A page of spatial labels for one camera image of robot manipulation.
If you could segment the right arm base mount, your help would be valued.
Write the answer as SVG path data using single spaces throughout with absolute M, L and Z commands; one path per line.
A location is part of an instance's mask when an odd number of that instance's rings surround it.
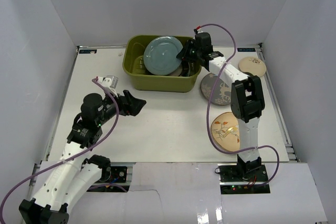
M 215 168 L 219 176 L 220 193 L 222 195 L 269 194 L 270 186 L 265 165 L 246 175 L 238 172 L 237 165 L 221 165 Z

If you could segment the blue-grey ceramic plate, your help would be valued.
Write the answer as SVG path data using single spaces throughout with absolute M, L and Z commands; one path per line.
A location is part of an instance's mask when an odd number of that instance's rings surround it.
M 173 36 L 155 38 L 145 48 L 144 65 L 153 75 L 169 75 L 181 65 L 182 61 L 177 58 L 177 55 L 182 49 L 182 43 Z

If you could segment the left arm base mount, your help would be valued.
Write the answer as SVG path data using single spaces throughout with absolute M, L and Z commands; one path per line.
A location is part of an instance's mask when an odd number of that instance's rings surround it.
M 129 183 L 127 181 L 126 166 L 110 166 L 102 172 L 101 178 L 96 181 L 88 192 L 97 193 L 127 193 Z

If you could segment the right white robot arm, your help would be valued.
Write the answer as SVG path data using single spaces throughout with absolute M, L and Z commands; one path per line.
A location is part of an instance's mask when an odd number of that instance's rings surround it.
M 258 125 L 265 101 L 260 78 L 249 76 L 229 64 L 221 52 L 213 49 L 211 36 L 206 32 L 196 30 L 195 37 L 186 42 L 177 58 L 199 63 L 231 86 L 230 108 L 238 121 L 240 141 L 240 150 L 234 151 L 237 175 L 245 182 L 250 181 L 261 167 Z

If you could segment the small cream floral plate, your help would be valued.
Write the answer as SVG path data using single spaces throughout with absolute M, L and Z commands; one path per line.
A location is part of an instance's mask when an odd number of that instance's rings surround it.
M 262 77 L 266 73 L 266 65 L 256 57 L 245 57 L 239 61 L 238 67 L 241 72 L 252 74 L 253 76 Z

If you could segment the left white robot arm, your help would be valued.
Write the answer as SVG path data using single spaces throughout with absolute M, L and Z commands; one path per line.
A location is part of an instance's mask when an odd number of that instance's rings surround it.
M 110 178 L 110 159 L 92 155 L 102 135 L 102 126 L 117 115 L 136 116 L 146 101 L 128 90 L 123 95 L 107 93 L 105 97 L 90 93 L 83 99 L 81 112 L 75 117 L 67 143 L 43 186 L 31 200 L 23 200 L 19 212 L 26 223 L 67 223 L 75 203 L 96 181 Z

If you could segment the grey reindeer plate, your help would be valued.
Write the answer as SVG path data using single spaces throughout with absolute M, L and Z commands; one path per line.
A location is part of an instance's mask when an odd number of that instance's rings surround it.
M 231 103 L 231 89 L 230 87 L 221 79 L 218 80 L 216 85 L 214 83 L 217 76 L 209 73 L 202 80 L 200 84 L 200 90 L 204 98 L 209 100 L 210 94 L 213 88 L 213 96 L 211 98 L 211 103 L 219 106 L 227 106 Z

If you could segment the cream bird pattern plate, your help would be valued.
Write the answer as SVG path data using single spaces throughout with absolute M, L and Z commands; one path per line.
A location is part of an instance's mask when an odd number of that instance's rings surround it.
M 211 133 L 224 150 L 234 152 L 240 149 L 239 125 L 233 113 L 219 115 L 211 124 Z

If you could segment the dark rimmed cream plate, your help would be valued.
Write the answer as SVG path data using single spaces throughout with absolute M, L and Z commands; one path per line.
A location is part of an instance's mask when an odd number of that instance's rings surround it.
M 172 73 L 168 74 L 168 76 L 172 77 L 188 77 L 191 73 L 193 64 L 187 61 L 182 61 L 179 67 L 173 71 Z

